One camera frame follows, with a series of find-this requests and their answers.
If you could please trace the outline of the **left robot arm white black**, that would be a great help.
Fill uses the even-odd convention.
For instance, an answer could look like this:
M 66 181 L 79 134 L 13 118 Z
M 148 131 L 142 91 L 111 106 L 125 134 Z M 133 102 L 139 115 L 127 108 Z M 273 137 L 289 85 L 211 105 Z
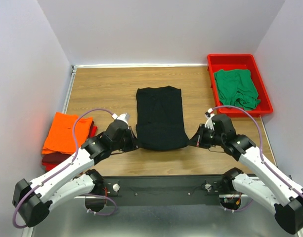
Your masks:
M 128 125 L 128 115 L 121 114 L 106 131 L 87 139 L 53 170 L 30 182 L 21 179 L 16 183 L 12 200 L 15 207 L 13 225 L 17 228 L 34 227 L 65 201 L 79 195 L 99 194 L 103 188 L 102 177 L 90 168 L 116 150 L 129 152 L 137 148 L 135 136 Z M 21 216 L 24 225 L 16 223 L 17 215 Z

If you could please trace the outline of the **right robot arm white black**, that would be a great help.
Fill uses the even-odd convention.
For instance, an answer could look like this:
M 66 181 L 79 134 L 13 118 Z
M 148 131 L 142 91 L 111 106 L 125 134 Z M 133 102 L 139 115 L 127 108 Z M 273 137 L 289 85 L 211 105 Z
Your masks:
M 238 168 L 225 172 L 217 184 L 205 184 L 207 192 L 242 193 L 270 211 L 278 225 L 289 234 L 303 229 L 303 187 L 279 170 L 248 136 L 237 134 L 226 114 L 205 113 L 190 146 L 210 149 L 220 146 L 236 161 L 247 166 L 253 179 Z

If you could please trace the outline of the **black t shirt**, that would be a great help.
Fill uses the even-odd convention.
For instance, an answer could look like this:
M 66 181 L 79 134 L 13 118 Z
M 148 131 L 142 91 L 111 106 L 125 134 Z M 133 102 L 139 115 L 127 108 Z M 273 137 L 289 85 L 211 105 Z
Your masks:
M 141 148 L 170 151 L 187 146 L 181 89 L 139 88 L 136 103 L 136 133 Z

